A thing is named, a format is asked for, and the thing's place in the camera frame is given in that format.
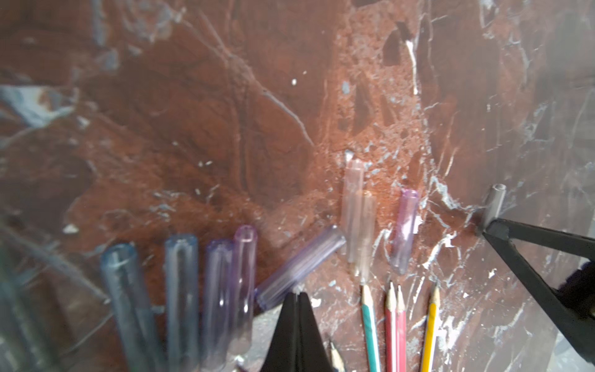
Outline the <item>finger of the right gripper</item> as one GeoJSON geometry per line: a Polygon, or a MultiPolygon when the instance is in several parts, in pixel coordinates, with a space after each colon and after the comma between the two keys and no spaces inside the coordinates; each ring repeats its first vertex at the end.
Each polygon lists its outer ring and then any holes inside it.
{"type": "Polygon", "coordinates": [[[588,363],[594,363],[594,239],[506,219],[494,219],[482,232],[518,280],[588,363]],[[549,286],[521,255],[514,240],[586,258],[584,266],[559,288],[549,286]]]}

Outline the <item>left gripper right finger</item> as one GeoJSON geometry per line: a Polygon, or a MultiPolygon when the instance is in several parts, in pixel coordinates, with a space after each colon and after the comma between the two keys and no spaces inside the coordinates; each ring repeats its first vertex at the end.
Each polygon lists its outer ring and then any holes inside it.
{"type": "Polygon", "coordinates": [[[322,342],[311,301],[305,292],[298,296],[298,370],[303,372],[333,372],[322,342]]]}

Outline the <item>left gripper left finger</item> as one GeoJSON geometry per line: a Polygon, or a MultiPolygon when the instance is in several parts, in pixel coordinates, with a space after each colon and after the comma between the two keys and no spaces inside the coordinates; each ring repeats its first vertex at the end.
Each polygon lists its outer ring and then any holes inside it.
{"type": "Polygon", "coordinates": [[[298,321],[298,296],[289,293],[284,299],[271,345],[260,372],[296,371],[298,321]]]}

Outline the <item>navy pencil purple cap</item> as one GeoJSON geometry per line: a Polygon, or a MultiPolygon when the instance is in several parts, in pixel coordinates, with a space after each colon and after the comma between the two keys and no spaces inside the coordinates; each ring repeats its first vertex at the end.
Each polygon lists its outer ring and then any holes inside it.
{"type": "Polygon", "coordinates": [[[330,346],[330,357],[331,357],[331,364],[333,368],[333,372],[346,372],[346,366],[344,361],[339,353],[339,350],[336,348],[336,345],[333,341],[329,341],[330,346]]]}

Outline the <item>green pencil pink cap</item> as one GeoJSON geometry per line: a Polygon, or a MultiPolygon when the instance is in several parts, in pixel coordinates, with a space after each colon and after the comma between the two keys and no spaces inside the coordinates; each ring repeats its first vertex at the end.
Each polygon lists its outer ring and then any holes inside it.
{"type": "Polygon", "coordinates": [[[381,362],[378,347],[377,325],[373,309],[373,299],[368,285],[361,286],[361,306],[369,371],[380,372],[381,362]]]}

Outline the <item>red pencil brown cap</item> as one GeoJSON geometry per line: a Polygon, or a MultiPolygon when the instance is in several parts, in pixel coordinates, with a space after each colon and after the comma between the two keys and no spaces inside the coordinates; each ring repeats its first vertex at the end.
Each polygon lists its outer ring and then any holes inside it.
{"type": "Polygon", "coordinates": [[[397,370],[396,359],[396,325],[395,316],[397,310],[397,298],[394,283],[389,282],[385,299],[385,345],[386,345],[386,371],[397,370]]]}

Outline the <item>violet pencil cap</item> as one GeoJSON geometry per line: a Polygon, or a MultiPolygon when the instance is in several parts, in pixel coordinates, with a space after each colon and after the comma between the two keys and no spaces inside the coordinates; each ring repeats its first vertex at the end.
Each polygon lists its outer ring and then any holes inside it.
{"type": "Polygon", "coordinates": [[[256,251],[256,229],[249,225],[240,226],[234,236],[231,271],[229,350],[235,355],[247,353],[252,344],[256,251]]]}

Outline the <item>yellow pencil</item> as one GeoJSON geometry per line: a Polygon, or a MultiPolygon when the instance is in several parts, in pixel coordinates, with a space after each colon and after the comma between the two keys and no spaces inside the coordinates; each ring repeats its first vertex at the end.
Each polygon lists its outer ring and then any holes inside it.
{"type": "Polygon", "coordinates": [[[436,334],[439,327],[440,290],[437,284],[432,289],[429,311],[426,320],[426,330],[423,351],[421,355],[421,372],[431,372],[435,354],[436,334]]]}

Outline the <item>lilac pencil cap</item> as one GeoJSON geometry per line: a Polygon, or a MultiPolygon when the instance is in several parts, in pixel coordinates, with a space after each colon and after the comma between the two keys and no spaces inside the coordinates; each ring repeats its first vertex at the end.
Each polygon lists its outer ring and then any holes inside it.
{"type": "Polygon", "coordinates": [[[346,237],[339,226],[323,230],[307,246],[277,269],[255,290],[259,308],[268,311],[283,302],[286,294],[299,285],[334,252],[346,244],[346,237]]]}

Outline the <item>brownish clear pencil cap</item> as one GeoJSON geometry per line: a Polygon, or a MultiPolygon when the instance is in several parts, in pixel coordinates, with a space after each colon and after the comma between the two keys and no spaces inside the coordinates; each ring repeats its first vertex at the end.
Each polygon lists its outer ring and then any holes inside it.
{"type": "Polygon", "coordinates": [[[373,236],[377,217],[377,199],[370,191],[364,191],[360,235],[358,241],[358,261],[357,269],[359,274],[359,283],[366,285],[372,265],[373,236]]]}

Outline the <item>blue tinted pencil cap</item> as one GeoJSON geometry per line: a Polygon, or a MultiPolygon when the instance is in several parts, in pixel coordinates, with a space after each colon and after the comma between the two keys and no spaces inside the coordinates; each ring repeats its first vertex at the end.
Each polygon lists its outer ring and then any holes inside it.
{"type": "Polygon", "coordinates": [[[165,242],[167,362],[170,371],[197,371],[198,240],[176,234],[165,242]]]}

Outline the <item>grey clear pencil cap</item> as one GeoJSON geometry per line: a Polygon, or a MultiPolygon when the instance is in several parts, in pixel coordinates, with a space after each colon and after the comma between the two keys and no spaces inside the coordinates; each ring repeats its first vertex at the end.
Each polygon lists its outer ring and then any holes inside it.
{"type": "Polygon", "coordinates": [[[479,225],[480,232],[483,232],[494,219],[499,217],[506,190],[507,187],[504,184],[493,184],[491,186],[479,225]]]}

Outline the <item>magenta pencil cap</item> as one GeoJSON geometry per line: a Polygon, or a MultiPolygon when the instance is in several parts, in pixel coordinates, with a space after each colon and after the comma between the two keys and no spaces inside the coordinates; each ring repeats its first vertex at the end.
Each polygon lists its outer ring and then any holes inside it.
{"type": "Polygon", "coordinates": [[[390,265],[399,275],[405,275],[412,254],[415,220],[418,212],[419,194],[416,190],[401,192],[390,265]]]}

